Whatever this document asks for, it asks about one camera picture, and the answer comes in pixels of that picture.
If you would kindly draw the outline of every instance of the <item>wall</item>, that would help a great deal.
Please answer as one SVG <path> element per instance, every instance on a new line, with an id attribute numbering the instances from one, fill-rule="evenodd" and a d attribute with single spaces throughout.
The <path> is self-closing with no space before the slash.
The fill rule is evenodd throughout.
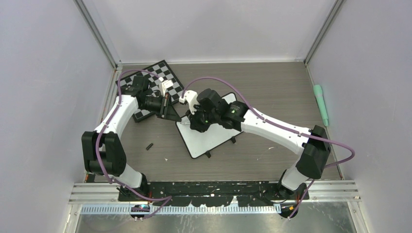
<path id="1" fill-rule="evenodd" d="M 0 22 L 0 232 L 56 233 L 112 68 L 73 1 L 8 1 Z"/>
<path id="2" fill-rule="evenodd" d="M 374 232 L 410 232 L 412 2 L 346 1 L 309 67 Z M 348 153 L 337 149 L 338 158 Z"/>
<path id="3" fill-rule="evenodd" d="M 150 63 L 304 59 L 334 0 L 87 3 L 123 63 Z"/>

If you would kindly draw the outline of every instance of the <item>table surface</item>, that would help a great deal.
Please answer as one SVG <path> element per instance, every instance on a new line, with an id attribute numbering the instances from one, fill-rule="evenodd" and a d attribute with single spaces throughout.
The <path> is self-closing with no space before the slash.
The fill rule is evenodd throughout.
<path id="1" fill-rule="evenodd" d="M 287 123 L 313 128 L 322 126 L 309 76 L 303 63 L 234 63 L 170 65 L 183 85 L 214 76 L 233 84 L 259 111 Z M 199 81 L 190 89 L 206 88 L 225 95 L 232 90 L 217 81 Z M 182 116 L 187 106 L 174 105 Z M 285 147 L 250 133 L 236 144 L 226 142 L 211 151 L 211 158 L 192 159 L 175 122 L 152 116 L 140 123 L 130 119 L 121 143 L 127 163 L 150 181 L 278 180 L 297 156 Z M 146 147 L 153 143 L 150 150 Z M 330 155 L 328 163 L 334 162 Z M 337 168 L 325 169 L 322 179 L 340 179 Z"/>

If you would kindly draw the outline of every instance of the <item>mint green cylinder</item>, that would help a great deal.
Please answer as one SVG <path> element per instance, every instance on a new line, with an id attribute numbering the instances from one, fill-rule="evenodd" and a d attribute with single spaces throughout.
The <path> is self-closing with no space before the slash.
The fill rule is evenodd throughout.
<path id="1" fill-rule="evenodd" d="M 323 91 L 320 85 L 313 86 L 313 92 L 315 93 L 316 102 L 318 102 L 319 111 L 321 112 L 321 117 L 323 124 L 329 126 L 329 118 L 327 117 L 327 111 L 325 106 L 325 101 L 323 99 Z"/>

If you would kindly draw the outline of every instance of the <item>black and white checkered board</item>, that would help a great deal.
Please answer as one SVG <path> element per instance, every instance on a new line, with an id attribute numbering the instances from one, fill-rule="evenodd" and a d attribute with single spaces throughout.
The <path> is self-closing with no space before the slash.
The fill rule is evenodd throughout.
<path id="1" fill-rule="evenodd" d="M 183 85 L 180 83 L 180 81 L 178 80 L 176 75 L 173 73 L 172 69 L 170 69 L 169 65 L 166 63 L 165 60 L 160 61 L 149 67 L 146 67 L 144 68 L 144 70 L 155 73 L 159 77 L 163 77 L 165 80 L 166 79 L 171 80 L 173 82 L 173 86 L 168 88 L 168 92 L 172 98 L 172 103 L 174 104 L 179 101 L 179 96 L 183 92 Z M 150 89 L 147 91 L 148 95 L 153 95 L 153 96 L 160 95 L 160 89 L 159 89 L 160 80 L 158 80 L 155 76 L 148 74 L 148 73 L 142 73 L 142 72 L 133 73 L 129 76 L 122 78 L 120 80 L 120 85 L 121 86 L 132 85 L 134 78 L 137 76 L 140 76 L 140 77 L 143 76 L 149 79 Z M 135 120 L 135 122 L 140 122 L 154 114 L 155 114 L 154 112 L 149 112 L 147 110 L 138 109 L 133 114 L 133 119 Z"/>

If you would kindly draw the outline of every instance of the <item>purple cable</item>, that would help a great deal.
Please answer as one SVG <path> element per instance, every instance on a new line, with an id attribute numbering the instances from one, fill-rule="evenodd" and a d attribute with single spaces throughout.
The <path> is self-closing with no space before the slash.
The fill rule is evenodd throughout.
<path id="1" fill-rule="evenodd" d="M 132 191 L 134 194 L 136 194 L 138 197 L 140 197 L 140 198 L 142 198 L 142 199 L 145 199 L 145 200 L 149 200 L 149 201 L 162 201 L 162 200 L 164 200 L 164 201 L 165 201 L 165 202 L 163 202 L 163 204 L 162 204 L 156 211 L 154 211 L 153 213 L 151 213 L 151 214 L 149 214 L 148 216 L 145 216 L 145 217 L 143 218 L 143 219 L 147 219 L 147 218 L 152 217 L 155 213 L 157 213 L 164 205 L 166 205 L 167 202 L 169 202 L 169 201 L 172 199 L 172 197 L 171 197 L 171 196 L 168 196 L 168 197 L 165 197 L 165 198 L 158 198 L 158 199 L 156 199 L 156 198 L 148 198 L 148 197 L 145 197 L 145 196 L 141 195 L 140 193 L 138 193 L 137 191 L 135 191 L 134 189 L 132 189 L 132 188 L 129 187 L 128 185 L 125 185 L 125 184 L 123 184 L 122 182 L 120 182 L 120 181 L 118 181 L 118 180 L 116 180 L 116 179 L 113 179 L 113 180 L 112 180 L 112 179 L 109 177 L 109 174 L 107 173 L 106 168 L 105 168 L 104 165 L 103 165 L 102 157 L 100 156 L 100 152 L 99 152 L 99 144 L 100 144 L 100 139 L 102 138 L 103 132 L 106 130 L 107 125 L 110 123 L 110 121 L 112 120 L 112 118 L 114 117 L 114 115 L 116 114 L 117 110 L 118 110 L 119 107 L 120 107 L 120 103 L 121 103 L 120 80 L 121 80 L 121 77 L 122 77 L 125 73 L 131 72 L 131 71 L 133 71 L 133 72 L 140 71 L 140 72 L 144 72 L 144 73 L 151 74 L 151 75 L 155 76 L 156 78 L 160 78 L 157 74 L 152 73 L 152 72 L 149 72 L 149 71 L 147 71 L 147 70 L 143 70 L 143 69 L 131 69 L 131 70 L 124 71 L 124 72 L 122 72 L 122 73 L 119 75 L 119 78 L 118 78 L 118 80 L 117 80 L 117 91 L 118 91 L 118 93 L 119 93 L 119 101 L 118 101 L 118 103 L 117 103 L 117 106 L 115 107 L 115 110 L 114 110 L 114 111 L 112 112 L 112 114 L 109 116 L 109 118 L 107 119 L 106 123 L 103 125 L 102 130 L 99 132 L 99 135 L 97 136 L 96 147 L 95 147 L 95 148 L 96 148 L 96 156 L 97 156 L 97 160 L 98 160 L 98 162 L 99 162 L 100 168 L 102 169 L 102 172 L 103 172 L 104 176 L 107 178 L 107 181 L 109 181 L 110 184 L 112 184 L 113 181 L 114 181 L 114 182 L 116 182 L 116 183 L 118 183 L 118 184 L 126 187 L 127 189 L 129 189 L 130 191 Z"/>
<path id="2" fill-rule="evenodd" d="M 187 89 L 189 88 L 190 85 L 192 85 L 194 82 L 197 82 L 197 81 L 199 81 L 199 80 L 205 80 L 205 79 L 217 80 L 217 81 L 220 81 L 221 83 L 226 84 L 226 85 L 227 85 L 228 87 L 230 87 L 233 91 L 235 91 L 236 94 L 238 94 L 238 95 L 240 96 L 240 98 L 241 98 L 241 99 L 243 100 L 243 102 L 247 105 L 247 107 L 248 107 L 257 117 L 259 117 L 261 120 L 264 120 L 264 121 L 268 122 L 269 124 L 271 124 L 271 125 L 273 125 L 273 126 L 276 126 L 276 127 L 278 127 L 278 128 L 281 128 L 281 129 L 283 129 L 283 130 L 286 130 L 286 131 L 289 131 L 289 132 L 292 132 L 292 133 L 295 133 L 295 134 L 300 134 L 301 136 L 304 136 L 304 137 L 307 137 L 307 138 L 312 138 L 312 139 L 315 139 L 315 140 L 319 140 L 319 141 L 323 141 L 323 142 L 328 142 L 328 143 L 330 143 L 330 144 L 334 144 L 334 145 L 343 147 L 343 148 L 345 148 L 345 149 L 348 149 L 348 150 L 352 153 L 349 157 L 347 157 L 347 158 L 345 158 L 345 159 L 342 159 L 342 160 L 339 160 L 339 161 L 337 161 L 337 162 L 334 162 L 334 163 L 331 163 L 331 164 L 326 165 L 325 168 L 331 167 L 331 166 L 335 166 L 335 165 L 338 165 L 338 164 L 341 164 L 341 163 L 344 163 L 344 162 L 346 162 L 346 161 L 349 161 L 349 160 L 353 159 L 353 157 L 355 157 L 355 150 L 353 150 L 350 146 L 348 146 L 348 145 L 346 145 L 346 144 L 344 144 L 344 143 L 340 143 L 340 142 L 333 141 L 333 140 L 329 140 L 329 139 L 322 138 L 322 137 L 316 137 L 316 136 L 313 136 L 313 135 L 310 135 L 310 134 L 306 134 L 306 133 L 300 133 L 300 132 L 297 131 L 297 130 L 290 129 L 290 128 L 285 127 L 285 126 L 283 126 L 283 125 L 279 125 L 279 124 L 277 124 L 277 123 L 275 123 L 275 122 L 273 122 L 273 121 L 271 121 L 271 120 L 265 119 L 263 116 L 261 116 L 259 113 L 256 112 L 256 110 L 251 106 L 251 104 L 246 100 L 246 98 L 240 93 L 240 91 L 239 91 L 238 89 L 236 89 L 232 84 L 228 83 L 227 81 L 225 81 L 225 80 L 223 80 L 223 79 L 216 78 L 216 77 L 201 77 L 201 78 L 194 79 L 194 80 L 191 81 L 188 85 L 186 85 L 185 89 L 183 89 L 182 97 L 184 96 L 185 92 L 187 91 Z M 308 189 L 312 186 L 312 184 L 313 184 L 314 181 L 315 181 L 315 180 L 312 180 L 312 182 L 310 182 L 310 184 L 309 184 L 308 187 L 306 188 L 305 192 L 303 193 L 303 195 L 302 195 L 300 201 L 298 202 L 298 204 L 296 205 L 295 209 L 293 210 L 293 212 L 291 213 L 291 215 L 289 215 L 289 217 L 288 217 L 289 220 L 290 220 L 290 217 L 293 216 L 294 213 L 295 213 L 295 212 L 297 211 L 297 209 L 299 208 L 300 203 L 302 203 L 304 197 L 305 197 L 306 194 L 308 193 Z"/>

